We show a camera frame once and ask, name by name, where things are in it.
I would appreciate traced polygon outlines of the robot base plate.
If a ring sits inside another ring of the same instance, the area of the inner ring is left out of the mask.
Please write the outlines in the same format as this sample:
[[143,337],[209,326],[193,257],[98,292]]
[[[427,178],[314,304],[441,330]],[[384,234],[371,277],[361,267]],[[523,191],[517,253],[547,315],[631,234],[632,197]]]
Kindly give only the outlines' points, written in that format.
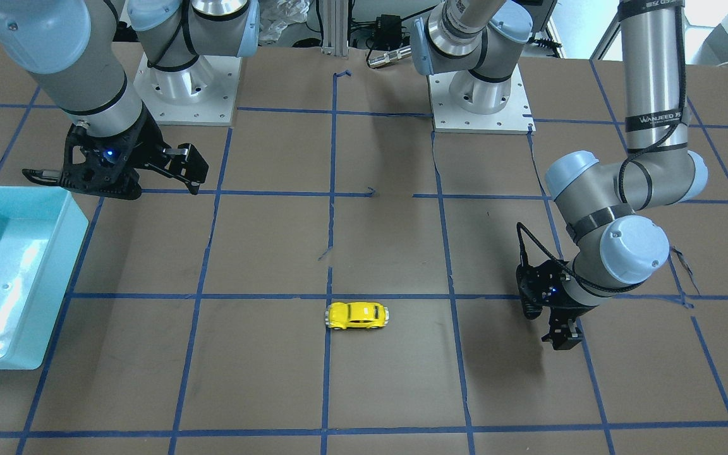
[[165,72],[143,55],[134,87],[158,124],[231,126],[243,58],[200,56],[193,66]]
[[537,131],[519,66],[498,84],[477,80],[467,70],[430,75],[427,80],[437,133]]

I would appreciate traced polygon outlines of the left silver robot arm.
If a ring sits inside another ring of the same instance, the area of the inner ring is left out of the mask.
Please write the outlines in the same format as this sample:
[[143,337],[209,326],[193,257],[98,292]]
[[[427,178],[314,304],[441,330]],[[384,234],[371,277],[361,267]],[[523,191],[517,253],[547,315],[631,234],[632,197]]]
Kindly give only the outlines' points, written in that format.
[[[524,244],[515,272],[524,317],[550,309],[542,341],[554,349],[583,342],[579,317],[632,291],[670,255],[665,231],[642,210],[695,198],[708,181],[704,159],[688,148],[684,2],[621,1],[626,158],[601,164],[591,152],[571,152],[544,179],[578,247],[571,261],[548,253],[532,266]],[[472,115],[501,112],[512,98],[512,76],[532,18],[512,1],[444,1],[414,20],[410,48],[420,75],[452,74],[454,106]]]

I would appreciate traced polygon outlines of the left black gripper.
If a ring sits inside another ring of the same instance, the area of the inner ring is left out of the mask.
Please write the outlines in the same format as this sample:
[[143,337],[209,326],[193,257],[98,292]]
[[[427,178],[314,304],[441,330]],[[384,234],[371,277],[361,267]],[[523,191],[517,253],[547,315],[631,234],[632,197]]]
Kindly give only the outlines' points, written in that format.
[[554,349],[571,349],[583,342],[583,331],[577,321],[592,310],[566,293],[567,274],[561,268],[563,264],[563,261],[547,260],[531,266],[523,260],[515,271],[524,317],[534,320],[542,308],[550,308],[549,331],[542,336],[542,342],[551,343]]

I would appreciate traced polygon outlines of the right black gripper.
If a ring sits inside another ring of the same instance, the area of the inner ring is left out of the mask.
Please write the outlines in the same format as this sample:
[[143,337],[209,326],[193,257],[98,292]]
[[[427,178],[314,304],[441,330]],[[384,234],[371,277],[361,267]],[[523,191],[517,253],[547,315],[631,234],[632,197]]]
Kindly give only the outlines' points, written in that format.
[[178,179],[193,195],[205,183],[210,166],[194,144],[180,144],[164,153],[158,124],[147,107],[132,126],[110,137],[94,137],[81,123],[70,126],[64,139],[61,170],[25,168],[23,175],[38,185],[60,186],[70,192],[103,198],[136,200],[142,194],[139,170]]

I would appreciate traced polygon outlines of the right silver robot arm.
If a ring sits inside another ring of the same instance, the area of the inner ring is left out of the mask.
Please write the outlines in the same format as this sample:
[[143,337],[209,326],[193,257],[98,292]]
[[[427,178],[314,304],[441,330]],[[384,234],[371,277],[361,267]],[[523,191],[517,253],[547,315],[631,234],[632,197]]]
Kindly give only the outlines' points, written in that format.
[[112,51],[123,8],[168,100],[199,101],[214,88],[208,56],[257,51],[257,1],[0,1],[0,45],[71,122],[63,167],[22,173],[37,185],[135,200],[146,170],[197,194],[208,163],[193,144],[165,142]]

